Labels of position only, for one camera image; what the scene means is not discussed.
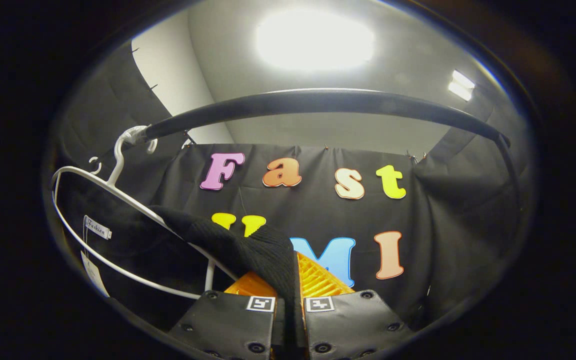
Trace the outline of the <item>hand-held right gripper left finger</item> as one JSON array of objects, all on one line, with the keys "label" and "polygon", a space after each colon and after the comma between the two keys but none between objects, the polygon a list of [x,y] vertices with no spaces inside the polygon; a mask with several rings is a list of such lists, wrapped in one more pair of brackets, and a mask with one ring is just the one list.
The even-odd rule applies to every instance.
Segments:
[{"label": "hand-held right gripper left finger", "polygon": [[168,335],[218,360],[272,360],[277,292],[254,272],[205,291]]}]

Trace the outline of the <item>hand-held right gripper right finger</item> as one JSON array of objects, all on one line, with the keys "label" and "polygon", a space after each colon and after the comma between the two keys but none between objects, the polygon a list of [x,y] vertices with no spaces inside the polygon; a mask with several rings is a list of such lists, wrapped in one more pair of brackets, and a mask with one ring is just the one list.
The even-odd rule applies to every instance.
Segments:
[{"label": "hand-held right gripper right finger", "polygon": [[306,360],[387,360],[414,332],[372,289],[354,291],[315,260],[295,253],[295,335]]}]

